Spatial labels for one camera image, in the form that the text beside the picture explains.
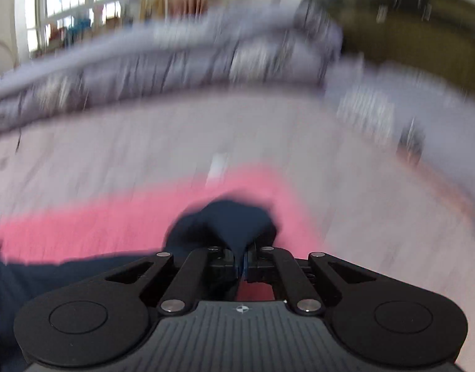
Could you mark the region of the pink bunny print blanket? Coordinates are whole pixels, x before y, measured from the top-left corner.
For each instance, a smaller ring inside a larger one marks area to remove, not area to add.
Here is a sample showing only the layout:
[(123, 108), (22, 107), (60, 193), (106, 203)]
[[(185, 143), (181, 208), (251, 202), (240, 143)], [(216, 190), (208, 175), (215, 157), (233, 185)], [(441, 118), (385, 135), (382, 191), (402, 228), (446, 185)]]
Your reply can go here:
[(163, 246), (166, 233), (184, 212), (217, 199), (262, 206), (278, 229), (275, 245), (297, 258), (324, 248), (312, 217), (286, 179), (275, 169), (247, 166), (211, 180), (198, 175), (0, 218), (0, 258), (63, 263), (97, 255), (149, 252)]

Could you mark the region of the purple bed sheet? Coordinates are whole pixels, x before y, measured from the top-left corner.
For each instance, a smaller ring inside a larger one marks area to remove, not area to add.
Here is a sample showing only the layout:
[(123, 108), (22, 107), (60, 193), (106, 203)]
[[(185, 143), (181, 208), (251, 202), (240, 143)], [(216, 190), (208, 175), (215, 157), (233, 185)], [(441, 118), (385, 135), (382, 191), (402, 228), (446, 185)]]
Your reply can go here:
[(276, 169), (331, 254), (454, 300), (475, 371), (475, 207), (393, 145), (377, 146), (309, 91), (193, 91), (33, 123), (0, 135), (0, 218), (228, 170)]

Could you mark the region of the purple folded quilt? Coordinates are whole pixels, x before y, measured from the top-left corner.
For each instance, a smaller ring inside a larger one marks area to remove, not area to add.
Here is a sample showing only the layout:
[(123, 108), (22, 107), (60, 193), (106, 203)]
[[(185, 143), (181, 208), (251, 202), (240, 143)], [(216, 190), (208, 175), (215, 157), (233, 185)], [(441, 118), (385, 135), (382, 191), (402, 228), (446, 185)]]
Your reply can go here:
[(320, 85), (343, 31), (315, 2), (213, 8), (151, 21), (0, 77), (0, 135), (36, 121), (223, 83)]

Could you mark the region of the purple patterned pillow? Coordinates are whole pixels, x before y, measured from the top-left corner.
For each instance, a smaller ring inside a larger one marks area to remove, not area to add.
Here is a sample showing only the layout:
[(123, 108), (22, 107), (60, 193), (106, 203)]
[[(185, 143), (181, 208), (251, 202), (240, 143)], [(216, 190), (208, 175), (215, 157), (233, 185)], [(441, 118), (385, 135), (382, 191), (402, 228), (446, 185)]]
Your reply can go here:
[(475, 218), (475, 97), (416, 68), (348, 57), (327, 70), (324, 101), (364, 135), (400, 143)]

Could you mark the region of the dark olive headboard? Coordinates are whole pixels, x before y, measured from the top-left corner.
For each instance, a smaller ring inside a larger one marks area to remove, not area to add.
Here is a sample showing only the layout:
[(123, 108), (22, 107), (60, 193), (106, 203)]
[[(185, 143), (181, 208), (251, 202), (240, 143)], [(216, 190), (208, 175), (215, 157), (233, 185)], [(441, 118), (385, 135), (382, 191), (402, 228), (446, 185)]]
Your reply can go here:
[(475, 3), (467, 0), (304, 0), (343, 30), (343, 50), (394, 62), (475, 95)]

